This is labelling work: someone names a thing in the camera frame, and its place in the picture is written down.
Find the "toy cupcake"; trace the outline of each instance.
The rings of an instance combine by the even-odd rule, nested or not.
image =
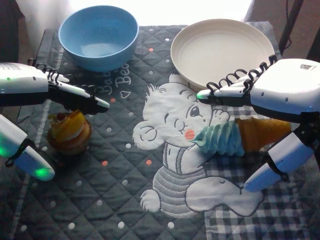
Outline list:
[[[48,118],[52,122],[47,140],[54,149],[68,156],[81,154],[88,149],[92,129],[79,110],[52,114]]]
[[[290,123],[277,119],[239,119],[205,127],[191,142],[205,153],[243,156],[291,132]]]

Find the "white plate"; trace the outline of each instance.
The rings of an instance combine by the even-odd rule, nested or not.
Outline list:
[[[275,54],[268,38],[246,23],[210,19],[183,29],[171,45],[171,58],[177,71],[198,88],[219,83],[237,69],[249,71],[260,63],[269,64]]]

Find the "checkered fabric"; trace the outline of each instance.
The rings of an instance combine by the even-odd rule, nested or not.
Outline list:
[[[279,54],[268,22],[251,23],[272,42]],[[142,119],[145,92],[149,84],[160,86],[177,73],[170,58],[170,46],[184,26],[140,28],[132,60],[108,73],[91,73],[74,66],[59,44],[57,31],[46,30],[38,63],[46,63],[62,74],[74,74],[80,84],[98,86],[98,97],[110,102],[107,113],[87,115],[92,126],[88,150],[79,157],[58,155],[46,140],[47,116],[64,112],[59,104],[47,101],[20,111],[19,126],[56,161],[66,164],[52,181],[40,182],[14,171],[3,205],[8,224],[2,239],[21,240],[201,240],[201,239],[309,239],[310,207],[302,203],[302,177],[291,174],[290,182],[279,182],[263,191],[264,199],[250,217],[241,217],[225,205],[190,218],[175,218],[161,211],[147,212],[140,196],[152,189],[153,178],[163,166],[164,146],[142,150],[135,146],[133,129]],[[230,120],[257,115],[250,107],[222,107]],[[221,176],[242,186],[261,159],[214,156],[205,165],[208,176]],[[316,233],[317,228],[310,230]]]

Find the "cartoon bear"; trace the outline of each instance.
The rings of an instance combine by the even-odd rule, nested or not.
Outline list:
[[[203,163],[211,154],[190,142],[204,127],[228,121],[227,112],[200,103],[188,83],[172,74],[169,83],[148,87],[142,116],[144,121],[133,130],[136,146],[153,150],[164,143],[163,167],[153,178],[153,189],[141,195],[145,210],[161,210],[175,218],[190,218],[221,204],[241,216],[255,211],[262,193],[248,192],[221,177],[207,177]]]

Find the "blue bowl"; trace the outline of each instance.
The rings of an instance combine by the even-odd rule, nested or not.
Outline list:
[[[137,47],[139,25],[115,6],[91,6],[69,16],[60,26],[60,44],[72,61],[87,70],[108,72],[129,61]]]

